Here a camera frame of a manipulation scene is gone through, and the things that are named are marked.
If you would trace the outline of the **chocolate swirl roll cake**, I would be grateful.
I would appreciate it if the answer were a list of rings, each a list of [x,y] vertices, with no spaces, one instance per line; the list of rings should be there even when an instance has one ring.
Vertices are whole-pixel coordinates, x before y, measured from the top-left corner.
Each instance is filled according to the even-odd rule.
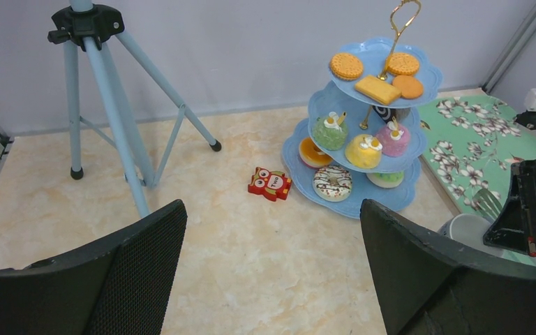
[[[390,108],[381,106],[373,106],[373,110],[385,123],[392,121],[393,119],[398,122],[403,121],[411,111],[410,108]]]

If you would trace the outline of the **pink dome cake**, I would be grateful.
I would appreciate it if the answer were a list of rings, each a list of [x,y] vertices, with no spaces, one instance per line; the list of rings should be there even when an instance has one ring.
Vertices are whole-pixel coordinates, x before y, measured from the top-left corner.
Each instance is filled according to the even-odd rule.
[[[385,126],[380,128],[375,137],[382,145],[382,153],[386,156],[402,156],[410,143],[410,131],[400,124],[396,117],[388,121]]]

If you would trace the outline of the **blue three-tier cake stand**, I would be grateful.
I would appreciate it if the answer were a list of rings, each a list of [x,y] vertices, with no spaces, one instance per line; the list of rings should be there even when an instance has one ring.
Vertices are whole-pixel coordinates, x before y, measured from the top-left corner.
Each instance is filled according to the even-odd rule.
[[[419,162],[420,155],[424,152],[427,141],[421,129],[419,107],[431,102],[437,95],[442,82],[442,73],[432,65],[425,53],[418,47],[402,45],[399,37],[405,31],[404,24],[392,24],[393,38],[371,38],[363,43],[344,45],[337,53],[347,52],[358,57],[363,65],[364,72],[360,78],[345,81],[337,78],[329,69],[331,79],[326,86],[315,92],[308,102],[308,117],[301,120],[295,127],[292,135],[284,142],[281,155],[283,162],[290,173],[292,185],[311,201],[320,204],[338,214],[349,218],[358,218],[361,203],[365,199],[373,199],[394,211],[400,211],[407,207],[415,198],[415,186],[421,171]],[[405,52],[418,58],[419,71],[411,75],[417,78],[424,86],[424,93],[416,99],[404,99],[400,97],[389,105],[383,105],[355,90],[355,84],[366,77],[373,75],[381,80],[392,84],[397,76],[385,70],[387,58],[394,52]],[[359,168],[352,165],[345,157],[347,144],[356,136],[376,133],[385,126],[385,123],[373,110],[373,106],[390,108],[410,108],[410,114],[399,123],[405,126],[411,134],[410,143],[406,152],[399,157],[391,157],[382,154],[379,165],[372,169]],[[314,169],[299,157],[299,144],[305,137],[310,137],[315,120],[318,117],[328,115],[329,112],[346,112],[345,123],[348,127],[348,136],[345,144],[339,150],[327,150],[319,147],[323,152],[333,158],[329,165],[338,165],[348,170],[352,176],[352,192],[350,196],[341,202],[329,202],[317,195],[313,190],[313,175],[319,169]],[[396,188],[380,188],[371,183],[366,173],[382,172],[393,173],[403,171],[403,182]]]

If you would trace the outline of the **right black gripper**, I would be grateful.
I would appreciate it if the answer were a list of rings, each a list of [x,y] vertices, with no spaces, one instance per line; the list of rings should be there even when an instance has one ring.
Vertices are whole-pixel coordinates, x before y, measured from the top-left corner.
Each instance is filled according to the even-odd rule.
[[[536,257],[536,160],[511,164],[484,245]],[[388,334],[536,334],[536,267],[478,251],[375,200],[362,236]]]

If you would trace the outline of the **yellow dome cake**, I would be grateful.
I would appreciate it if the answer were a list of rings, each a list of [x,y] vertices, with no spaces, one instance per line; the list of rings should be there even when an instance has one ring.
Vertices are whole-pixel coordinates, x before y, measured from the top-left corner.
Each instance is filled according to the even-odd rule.
[[[362,134],[354,137],[345,148],[346,159],[354,166],[372,169],[382,159],[382,143],[375,136]]]

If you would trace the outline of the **green dome cake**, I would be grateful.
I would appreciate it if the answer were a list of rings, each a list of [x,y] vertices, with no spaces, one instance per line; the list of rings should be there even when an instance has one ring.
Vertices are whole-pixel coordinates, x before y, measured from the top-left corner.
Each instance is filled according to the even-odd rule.
[[[346,116],[346,112],[339,114],[331,111],[328,115],[318,117],[311,131],[314,143],[327,150],[341,149],[348,136]]]

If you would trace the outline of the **yellow rectangular biscuit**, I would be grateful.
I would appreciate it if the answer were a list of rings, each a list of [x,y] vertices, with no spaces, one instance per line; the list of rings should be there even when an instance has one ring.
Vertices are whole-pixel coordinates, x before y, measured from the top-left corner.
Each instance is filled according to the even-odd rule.
[[[401,90],[373,75],[367,75],[355,86],[359,93],[383,105],[389,105],[401,97]]]

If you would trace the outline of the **white chocolate drizzle donut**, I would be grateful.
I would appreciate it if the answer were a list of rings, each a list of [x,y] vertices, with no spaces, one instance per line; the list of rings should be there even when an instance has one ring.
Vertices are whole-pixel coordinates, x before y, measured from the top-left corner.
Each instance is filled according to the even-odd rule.
[[[313,190],[326,201],[344,201],[352,192],[352,176],[338,165],[321,167],[313,175]]]

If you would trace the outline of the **green glazed donut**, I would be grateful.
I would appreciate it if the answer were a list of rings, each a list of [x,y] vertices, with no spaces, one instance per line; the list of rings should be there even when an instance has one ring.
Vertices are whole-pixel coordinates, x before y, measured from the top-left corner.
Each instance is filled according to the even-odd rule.
[[[380,188],[396,188],[404,180],[403,171],[393,173],[370,172],[366,173],[367,179]]]

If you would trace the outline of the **round orange biscuit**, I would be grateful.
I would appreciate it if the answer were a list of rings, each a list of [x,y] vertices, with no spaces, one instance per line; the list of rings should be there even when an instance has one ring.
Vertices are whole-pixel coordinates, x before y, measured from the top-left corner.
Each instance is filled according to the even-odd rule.
[[[339,52],[330,59],[329,69],[337,78],[352,81],[362,76],[364,65],[355,55]]]
[[[418,58],[405,52],[392,53],[385,63],[385,70],[393,75],[414,75],[419,68]]]

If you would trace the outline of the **small brown cookie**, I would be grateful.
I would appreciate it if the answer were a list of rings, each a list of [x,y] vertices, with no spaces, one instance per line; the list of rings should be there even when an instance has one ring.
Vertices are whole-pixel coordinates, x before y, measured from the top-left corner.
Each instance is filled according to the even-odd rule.
[[[397,75],[392,80],[392,85],[400,90],[401,97],[404,99],[416,99],[424,93],[423,84],[410,75]]]

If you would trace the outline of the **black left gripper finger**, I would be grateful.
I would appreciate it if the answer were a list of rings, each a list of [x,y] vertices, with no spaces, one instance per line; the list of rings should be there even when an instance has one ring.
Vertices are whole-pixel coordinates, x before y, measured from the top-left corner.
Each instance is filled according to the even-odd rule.
[[[187,212],[136,223],[23,269],[0,269],[0,334],[159,334]]]

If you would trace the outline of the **orange glazed donut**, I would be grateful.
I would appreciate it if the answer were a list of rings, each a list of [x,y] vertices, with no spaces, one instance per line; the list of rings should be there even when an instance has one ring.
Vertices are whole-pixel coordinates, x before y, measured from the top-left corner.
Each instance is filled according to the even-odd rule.
[[[310,168],[318,169],[329,165],[333,158],[317,147],[310,137],[305,137],[299,144],[299,157]]]

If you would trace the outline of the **white grey teacup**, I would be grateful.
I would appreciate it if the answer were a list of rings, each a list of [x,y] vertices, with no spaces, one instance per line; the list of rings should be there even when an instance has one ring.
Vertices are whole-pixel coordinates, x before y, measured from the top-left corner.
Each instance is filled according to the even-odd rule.
[[[437,233],[478,251],[502,258],[503,249],[487,246],[483,242],[483,236],[490,226],[491,223],[481,216],[459,214],[442,225]]]

